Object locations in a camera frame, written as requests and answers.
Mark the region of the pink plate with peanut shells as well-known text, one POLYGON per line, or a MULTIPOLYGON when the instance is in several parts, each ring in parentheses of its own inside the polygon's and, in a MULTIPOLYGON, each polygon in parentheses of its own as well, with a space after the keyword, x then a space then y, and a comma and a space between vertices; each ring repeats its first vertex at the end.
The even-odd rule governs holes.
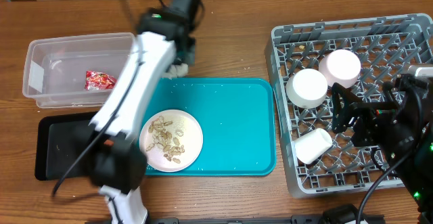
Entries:
POLYGON ((146 121, 139 135, 147 164, 174 173, 193 164, 202 151, 204 136, 199 122, 181 110, 161 111, 146 121))

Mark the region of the white bowl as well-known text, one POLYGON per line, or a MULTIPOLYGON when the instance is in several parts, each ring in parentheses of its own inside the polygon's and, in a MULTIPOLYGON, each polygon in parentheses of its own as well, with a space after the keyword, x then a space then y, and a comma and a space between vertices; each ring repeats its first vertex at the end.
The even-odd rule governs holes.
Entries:
POLYGON ((305 68, 289 78, 286 93, 295 106, 316 108, 324 102, 327 86, 326 78, 318 70, 305 68))

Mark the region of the white tissue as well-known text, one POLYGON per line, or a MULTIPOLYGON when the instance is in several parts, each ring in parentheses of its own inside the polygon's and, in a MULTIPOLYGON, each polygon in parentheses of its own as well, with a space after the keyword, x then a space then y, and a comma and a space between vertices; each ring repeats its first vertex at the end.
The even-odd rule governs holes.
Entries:
POLYGON ((187 75, 189 72, 189 66, 185 63, 182 63, 180 65, 174 65, 172 64, 168 70, 164 73, 164 78, 168 79, 174 79, 174 78, 181 78, 187 75))

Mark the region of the pink bowl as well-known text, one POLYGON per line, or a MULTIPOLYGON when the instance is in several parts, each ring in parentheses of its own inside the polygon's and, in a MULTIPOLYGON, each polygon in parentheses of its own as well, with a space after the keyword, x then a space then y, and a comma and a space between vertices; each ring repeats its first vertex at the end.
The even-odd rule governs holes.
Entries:
POLYGON ((352 87, 361 71, 360 59, 351 51, 338 49, 325 56, 319 63, 319 72, 329 87, 334 83, 344 88, 352 87))

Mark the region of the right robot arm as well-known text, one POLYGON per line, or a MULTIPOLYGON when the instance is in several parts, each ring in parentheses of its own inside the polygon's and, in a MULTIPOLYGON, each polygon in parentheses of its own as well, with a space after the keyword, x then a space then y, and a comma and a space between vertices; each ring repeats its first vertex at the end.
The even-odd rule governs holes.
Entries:
POLYGON ((395 82, 382 86, 384 102, 363 102, 339 83, 332 86, 332 131, 352 128, 354 146, 379 146, 388 168, 372 184, 355 217, 378 185, 392 173, 418 205, 419 223, 432 222, 432 65, 405 66, 395 82))

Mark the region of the red snack wrapper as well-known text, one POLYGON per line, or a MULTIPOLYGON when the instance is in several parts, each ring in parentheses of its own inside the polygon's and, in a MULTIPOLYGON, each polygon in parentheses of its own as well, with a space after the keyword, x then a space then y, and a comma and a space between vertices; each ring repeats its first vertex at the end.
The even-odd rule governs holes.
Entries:
POLYGON ((105 90, 113 89, 116 84, 116 79, 104 72, 86 71, 85 89, 92 90, 105 90))

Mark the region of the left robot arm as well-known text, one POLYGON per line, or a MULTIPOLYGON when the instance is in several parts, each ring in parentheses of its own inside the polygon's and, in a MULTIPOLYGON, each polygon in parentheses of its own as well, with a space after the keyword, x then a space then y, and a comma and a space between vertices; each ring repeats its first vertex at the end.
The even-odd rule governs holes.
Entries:
POLYGON ((105 104, 91 119, 89 145, 80 155, 93 185, 98 186, 111 223, 145 223, 148 212, 140 185, 147 158, 137 140, 141 123, 163 74, 186 68, 195 60, 190 34, 204 17, 202 0, 172 0, 140 18, 131 55, 105 104))

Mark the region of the white cup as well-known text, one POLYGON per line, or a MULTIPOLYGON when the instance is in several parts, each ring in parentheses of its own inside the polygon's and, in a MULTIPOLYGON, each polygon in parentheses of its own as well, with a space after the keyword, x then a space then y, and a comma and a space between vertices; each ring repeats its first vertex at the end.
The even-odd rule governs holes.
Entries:
POLYGON ((317 128, 294 141, 297 158, 311 164, 332 147, 331 135, 324 129, 317 128))

